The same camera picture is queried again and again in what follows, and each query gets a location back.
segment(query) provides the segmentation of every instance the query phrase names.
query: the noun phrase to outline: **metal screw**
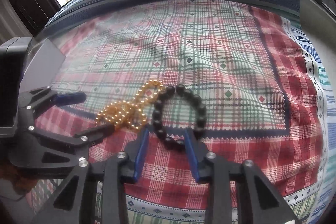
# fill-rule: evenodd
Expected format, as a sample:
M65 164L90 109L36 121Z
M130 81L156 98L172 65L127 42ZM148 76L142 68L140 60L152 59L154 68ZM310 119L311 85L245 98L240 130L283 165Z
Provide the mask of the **metal screw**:
M126 152L124 152L124 151L118 152L117 157L119 159L123 159L124 157L126 157Z
M80 167L86 167L89 164L89 162L86 160L86 158L83 158L83 160L81 160L78 165Z
M244 160L244 164L248 167L252 167L253 166L253 161L252 160Z
M214 153L214 152L208 152L208 153L206 154L206 157L207 157L208 159L214 159L214 158L216 157L216 153Z

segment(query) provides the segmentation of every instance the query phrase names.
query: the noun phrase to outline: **blue striped fabric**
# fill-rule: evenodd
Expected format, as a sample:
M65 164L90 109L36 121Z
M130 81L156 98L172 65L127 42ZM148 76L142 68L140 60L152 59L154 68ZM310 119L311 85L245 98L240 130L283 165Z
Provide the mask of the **blue striped fabric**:
M327 98L328 145L324 149L326 149L326 154L329 158L325 164L325 175L322 180L319 199L313 206L313 212L307 220L308 224L315 224L327 208L331 197L336 191L333 187L336 175L336 104L326 70L322 65L320 57L314 49L314 46L302 30L292 27L291 31L302 48L309 52L317 62L319 67L319 81Z

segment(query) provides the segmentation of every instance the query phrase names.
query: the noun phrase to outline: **blue gripper pad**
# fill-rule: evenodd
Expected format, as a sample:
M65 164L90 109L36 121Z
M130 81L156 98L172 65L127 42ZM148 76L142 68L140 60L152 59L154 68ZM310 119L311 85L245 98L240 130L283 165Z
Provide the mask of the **blue gripper pad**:
M184 136L185 152L187 154L191 174L192 174L193 178L195 179L195 181L199 182L200 175L198 173L198 162L197 162L197 158L196 158L196 155L195 155L195 152L194 152L194 149L193 149L192 140L191 140L187 130L184 131L183 136Z
M135 182L138 182L138 179L140 178L141 173L142 173L143 165L145 163L145 158L146 158L146 152L148 148L148 142L149 142L149 131L148 129L146 129L145 133L142 136L138 154L134 161L133 179Z

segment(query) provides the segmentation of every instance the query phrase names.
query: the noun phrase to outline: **diamond pattern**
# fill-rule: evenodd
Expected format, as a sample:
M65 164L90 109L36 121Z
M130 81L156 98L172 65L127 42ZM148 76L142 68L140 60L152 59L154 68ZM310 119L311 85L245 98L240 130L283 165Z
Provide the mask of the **diamond pattern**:
M228 97L228 98L229 98L229 97L232 95L232 92L228 90L228 91L227 91L227 92L225 92L224 94L226 95L226 97Z

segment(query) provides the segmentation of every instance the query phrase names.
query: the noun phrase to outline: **plaid bed sheet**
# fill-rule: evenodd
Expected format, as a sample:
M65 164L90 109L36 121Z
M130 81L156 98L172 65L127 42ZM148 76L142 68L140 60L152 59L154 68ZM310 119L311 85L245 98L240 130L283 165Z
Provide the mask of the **plaid bed sheet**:
M254 160L289 204L309 198L308 209L300 211L304 220L319 183L325 95L311 77L314 58L290 39L289 24L276 14L224 0L162 1L91 20L57 38L66 59L51 85L61 92L84 91L87 101L54 107L37 126L73 135L92 127L104 105L131 99L149 79L183 83L208 107L202 141L209 150L235 162ZM152 107L146 111L150 116ZM193 127L194 113L174 98L163 121L176 136ZM135 138L120 130L91 148L89 159L104 160ZM236 207L234 184L231 193ZM154 134L142 177L126 185L126 194L133 212L204 220L191 211L175 219L169 210L164 215L162 207L204 210L207 185L195 183L185 154L167 151ZM43 203L39 199L33 198L35 208ZM151 204L151 212L141 204Z

